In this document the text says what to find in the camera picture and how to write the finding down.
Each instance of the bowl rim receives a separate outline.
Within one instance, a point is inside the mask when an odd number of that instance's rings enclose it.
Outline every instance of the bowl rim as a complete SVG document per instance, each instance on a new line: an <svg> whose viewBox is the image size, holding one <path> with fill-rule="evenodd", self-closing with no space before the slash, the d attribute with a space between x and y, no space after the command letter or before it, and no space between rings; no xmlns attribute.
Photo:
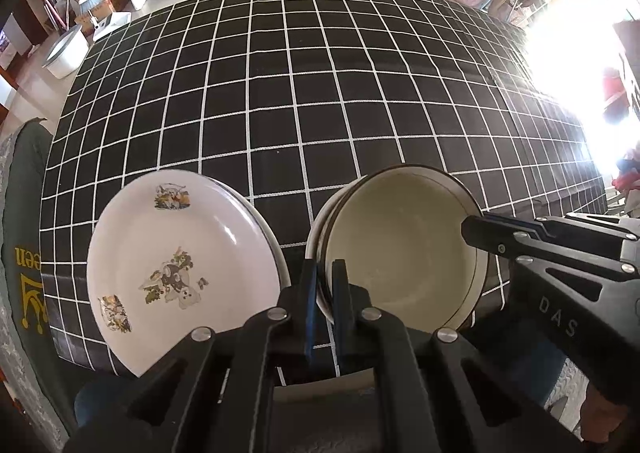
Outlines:
<svg viewBox="0 0 640 453"><path fill-rule="evenodd" d="M383 173L388 173L390 171L393 170L398 170L398 169L402 169L402 168L421 168L421 169L425 169L425 170L429 170L429 171L433 171L436 172L437 174L443 176L446 179L452 180L455 184L457 184L462 191L469 197L469 199L471 200L472 204L476 207L477 213L475 213L478 216L482 215L482 210L478 204L478 202L476 201L476 199L473 197L473 195L470 193L470 191L468 190L468 188L457 178L455 178L453 175L447 173L446 171L443 171L439 168L435 168L433 166L427 166L424 164L410 164L410 163L404 163L404 164L398 164L398 165L394 165L394 166L389 166L387 168L381 169L379 171L376 171L375 173L371 173L368 175L365 175L363 177L361 177L359 180L352 182L351 184L348 184L348 186L345 186L345 191L344 193L340 196L340 198L338 199L336 205L331 209L330 213L327 216L326 221L324 222L324 224L322 224L322 227L319 228L319 234L318 234L318 246L317 246L317 250L316 250L316 258L317 258L317 263L318 263L318 269L320 272L320 276L318 278L318 295L316 296L316 304L319 306L319 308L321 309L322 313L324 313L324 315L330 319L330 321L333 322L333 294L332 291L330 289L329 286L329 281L328 281L328 277L327 277L327 273L326 273L326 250L327 250L327 246L328 246L328 242L329 242L329 237L331 235L332 229L334 228L334 224L337 220L338 215L340 214L340 211L342 211L342 208L345 206L345 204L348 202L348 200L353 196L353 194L358 191L364 184L366 184L367 182L369 182L371 179L382 175ZM482 285L484 285L484 281L486 279L486 271L488 270L488 266L489 266L489 261L488 261L488 253L486 251L482 251L480 249L476 249L476 263L478 263L478 257L479 256L485 256L486 260L485 260L485 264L484 264L484 277L482 278ZM472 281L472 284L469 287L469 290L467 292L467 294L465 295L465 298L463 299L462 303L460 304L460 307L458 308L458 310L456 310L456 312L454 314L451 315L451 318L449 318L448 322L452 321L453 318L455 318L455 316L460 312L460 310L462 310L463 308L466 308L467 303L465 303L465 301L468 299L471 291L472 291L472 287L474 285L474 282ZM324 307L321 306L321 304L319 303L319 301L322 301L322 303L325 305ZM468 310L469 313L471 313L471 311L473 310L473 307L476 305L476 302L478 300L474 301L473 306ZM325 313L325 310L328 311L331 315L331 317L329 318L329 316Z"/></svg>

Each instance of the brown rim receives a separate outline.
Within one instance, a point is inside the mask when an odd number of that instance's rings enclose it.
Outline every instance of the brown rim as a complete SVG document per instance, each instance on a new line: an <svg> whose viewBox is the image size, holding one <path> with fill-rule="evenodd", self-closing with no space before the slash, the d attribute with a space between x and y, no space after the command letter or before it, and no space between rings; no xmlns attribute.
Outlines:
<svg viewBox="0 0 640 453"><path fill-rule="evenodd" d="M431 171L435 171L436 173L439 173L440 175L443 175L448 179L451 179L453 182L456 182L462 188L462 191L465 192L466 195L468 195L468 197L471 199L473 204L478 209L478 213L482 213L482 210L480 209L480 206L478 205L478 202L476 202L476 199L473 197L473 195L469 192L469 190L466 188L466 186L460 180L455 178L453 175L450 175L446 171L443 171L443 170L438 169L438 168L434 168L432 166L425 166L425 165L422 165L422 164L398 164L396 166L390 166L390 167L384 168L384 169L382 169L380 171L376 171L375 173L372 173L370 175L364 176L360 181L356 182L353 185L353 187L351 187L347 191L345 191L344 195L340 198L340 200L338 200L338 203L335 205L335 207L331 211L331 213L329 213L329 218L325 222L325 224L326 224L326 230L324 231L325 237L321 242L318 242L319 245L320 245L320 259L318 260L318 263L320 265L320 267L319 267L319 273L320 274L319 274L319 278L318 278L318 285L319 285L319 288L320 288L320 293L321 293L321 295L324 298L324 301L326 303L326 306L331 311L332 314L334 312L334 306L333 306L334 305L334 296L332 295L332 290L329 287L329 282L328 282L327 277L326 277L325 261L326 261L326 248L327 248L327 245L328 245L328 242L329 242L329 237L331 236L331 231L334 228L334 224L335 224L335 221L336 221L336 219L338 217L338 214L340 214L340 211L342 211L342 208L347 203L349 198L351 198L356 191L358 191L364 184L369 182L372 178L375 178L378 175L381 175L381 174L386 173L388 171L391 171L391 170L394 170L394 169L400 169L400 168L422 168L422 169L428 169L428 170L431 170Z"/></svg>

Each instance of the beige bowl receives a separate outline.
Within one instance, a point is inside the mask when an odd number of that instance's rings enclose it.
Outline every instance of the beige bowl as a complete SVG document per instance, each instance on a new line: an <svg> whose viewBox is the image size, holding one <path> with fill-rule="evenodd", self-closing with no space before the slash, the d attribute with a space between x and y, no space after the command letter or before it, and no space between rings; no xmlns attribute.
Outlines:
<svg viewBox="0 0 640 453"><path fill-rule="evenodd" d="M324 205L306 257L324 269L318 306L331 321L331 264L344 259L350 283L369 290L373 305L408 327L458 328L473 310L488 255L466 245L460 224L481 214L450 175L401 165L363 177Z"/></svg>

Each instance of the gray fabric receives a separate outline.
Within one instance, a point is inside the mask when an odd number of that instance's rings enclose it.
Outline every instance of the gray fabric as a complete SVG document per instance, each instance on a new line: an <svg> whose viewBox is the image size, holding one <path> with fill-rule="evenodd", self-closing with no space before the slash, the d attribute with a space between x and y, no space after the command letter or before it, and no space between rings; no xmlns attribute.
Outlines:
<svg viewBox="0 0 640 453"><path fill-rule="evenodd" d="M0 212L4 212L9 170L15 143L24 125L0 144ZM4 242L0 224L0 244ZM60 451L68 434L53 407L42 393L28 356L24 352L14 325L6 282L6 271L0 263L0 367L25 411L33 420L41 440L52 451Z"/></svg>

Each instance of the black tablecloth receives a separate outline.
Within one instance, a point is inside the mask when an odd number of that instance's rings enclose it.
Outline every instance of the black tablecloth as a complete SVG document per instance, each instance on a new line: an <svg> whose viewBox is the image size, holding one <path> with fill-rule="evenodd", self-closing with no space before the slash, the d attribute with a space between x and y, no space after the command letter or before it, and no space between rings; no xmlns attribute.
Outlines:
<svg viewBox="0 0 640 453"><path fill-rule="evenodd" d="M604 212L575 115L533 87L525 33L444 0L189 0L96 43L60 118L40 221L59 354L124 373L88 303L92 229L160 168L226 182L263 214L297 280L311 221L396 163L455 175L482 209ZM492 256L470 322L504 305ZM332 361L322 320L318 349Z"/></svg>

